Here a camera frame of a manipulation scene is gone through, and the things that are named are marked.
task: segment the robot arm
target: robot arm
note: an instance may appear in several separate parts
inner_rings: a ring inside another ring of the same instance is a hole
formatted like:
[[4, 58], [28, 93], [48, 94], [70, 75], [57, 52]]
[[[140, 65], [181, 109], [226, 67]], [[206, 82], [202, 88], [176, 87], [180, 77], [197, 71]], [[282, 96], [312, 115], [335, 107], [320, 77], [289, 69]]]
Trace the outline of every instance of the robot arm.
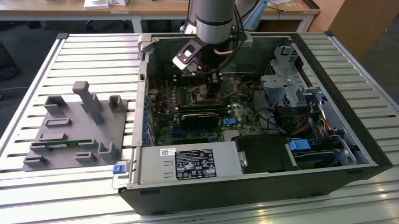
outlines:
[[[260, 20], [266, 0], [190, 0], [185, 33], [196, 33], [172, 62], [190, 75], [217, 73], [240, 49], [245, 34]], [[237, 5], [246, 12], [240, 17]], [[228, 47], [237, 41], [232, 50]]]

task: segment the colored wires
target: colored wires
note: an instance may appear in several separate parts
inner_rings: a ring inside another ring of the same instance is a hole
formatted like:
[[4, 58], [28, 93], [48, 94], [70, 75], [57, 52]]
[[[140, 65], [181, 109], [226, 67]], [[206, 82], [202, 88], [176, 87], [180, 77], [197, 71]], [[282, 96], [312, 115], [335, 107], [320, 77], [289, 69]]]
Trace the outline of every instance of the colored wires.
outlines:
[[299, 116], [299, 118], [296, 120], [296, 130], [292, 131], [292, 134], [291, 134], [292, 136], [301, 133], [303, 131], [305, 131], [309, 128], [308, 122], [305, 124], [303, 124], [303, 118], [305, 118], [305, 117], [307, 117], [305, 115]]
[[321, 116], [319, 117], [319, 120], [323, 122], [324, 133], [325, 133], [325, 136], [328, 137], [328, 123], [327, 123], [327, 120]]

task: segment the barcode sticker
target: barcode sticker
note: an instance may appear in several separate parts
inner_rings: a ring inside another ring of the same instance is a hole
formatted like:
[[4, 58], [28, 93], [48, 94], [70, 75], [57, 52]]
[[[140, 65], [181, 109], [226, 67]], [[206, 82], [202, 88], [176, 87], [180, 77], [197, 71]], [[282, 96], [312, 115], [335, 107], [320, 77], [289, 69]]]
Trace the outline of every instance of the barcode sticker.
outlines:
[[174, 155], [176, 149], [174, 148], [161, 148], [161, 156], [164, 155]]

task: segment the slotted metal table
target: slotted metal table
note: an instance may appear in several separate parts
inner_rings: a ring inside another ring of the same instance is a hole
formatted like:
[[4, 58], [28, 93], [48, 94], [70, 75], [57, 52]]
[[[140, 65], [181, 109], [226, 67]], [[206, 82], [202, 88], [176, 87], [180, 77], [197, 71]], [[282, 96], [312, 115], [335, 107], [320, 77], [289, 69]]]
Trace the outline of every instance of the slotted metal table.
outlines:
[[[0, 140], [0, 222], [307, 224], [399, 221], [397, 105], [333, 36], [324, 33], [300, 35], [393, 168], [327, 196], [161, 216], [137, 215], [117, 196], [110, 186], [112, 166], [22, 172], [22, 160], [46, 113], [42, 107], [46, 96], [61, 94], [65, 101], [77, 101], [72, 84], [78, 80], [89, 82], [89, 91], [97, 93], [100, 100], [117, 94], [129, 101], [122, 159], [130, 158], [138, 35], [70, 34], [56, 40]], [[317, 85], [312, 72], [304, 71]]]

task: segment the blue clip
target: blue clip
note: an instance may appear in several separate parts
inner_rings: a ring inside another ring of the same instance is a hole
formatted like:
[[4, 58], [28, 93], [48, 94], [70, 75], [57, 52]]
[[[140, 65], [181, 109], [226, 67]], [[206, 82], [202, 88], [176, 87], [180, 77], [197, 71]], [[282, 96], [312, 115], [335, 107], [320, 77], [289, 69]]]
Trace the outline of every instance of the blue clip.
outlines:
[[234, 123], [236, 123], [236, 119], [234, 118], [222, 119], [222, 124], [224, 125], [233, 125]]
[[113, 174], [124, 174], [125, 173], [125, 165], [124, 164], [114, 164], [112, 169]]
[[236, 119], [234, 118], [228, 119], [228, 124], [233, 125], [234, 123], [236, 123]]
[[291, 148], [291, 151], [295, 151], [295, 150], [309, 150], [311, 149], [309, 143], [307, 142], [305, 139], [292, 140], [288, 143], [288, 146]]

